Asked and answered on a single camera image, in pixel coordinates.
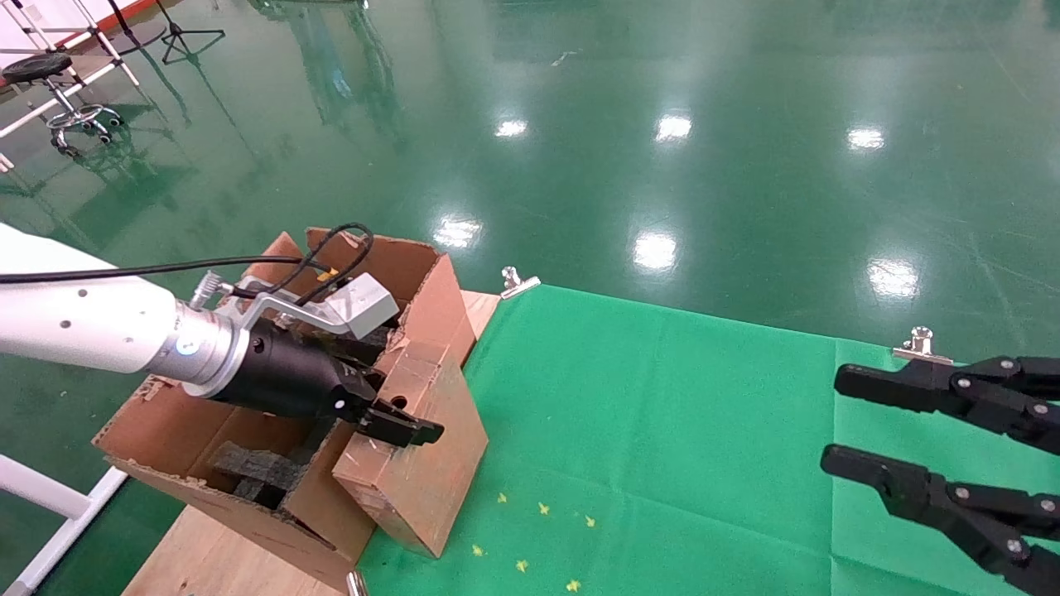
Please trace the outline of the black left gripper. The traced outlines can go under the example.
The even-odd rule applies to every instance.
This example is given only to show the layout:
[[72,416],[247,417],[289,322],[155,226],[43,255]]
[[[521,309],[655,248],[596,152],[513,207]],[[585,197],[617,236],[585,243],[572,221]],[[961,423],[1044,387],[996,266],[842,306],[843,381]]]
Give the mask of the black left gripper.
[[356,422],[364,436],[398,448],[435,444],[446,432],[443,424],[378,399],[389,374],[383,363],[387,344],[387,335],[353,337],[348,358],[340,358],[315,337],[299,339],[259,320],[250,329],[238,370],[217,392],[217,401],[292,419]]

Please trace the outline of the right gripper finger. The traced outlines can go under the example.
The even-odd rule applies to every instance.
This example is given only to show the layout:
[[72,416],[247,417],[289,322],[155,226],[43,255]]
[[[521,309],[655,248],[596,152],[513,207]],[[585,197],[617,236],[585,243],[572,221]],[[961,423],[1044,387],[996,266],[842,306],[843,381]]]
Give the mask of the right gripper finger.
[[997,356],[965,366],[912,361],[897,371],[844,363],[834,389],[906,411],[941,411],[1023,445],[1059,453],[1059,361]]
[[826,445],[822,471],[874,488],[891,518],[947,537],[980,569],[1029,595],[1059,593],[1059,558],[1028,538],[1056,541],[1058,497],[987,484],[950,483],[923,464]]

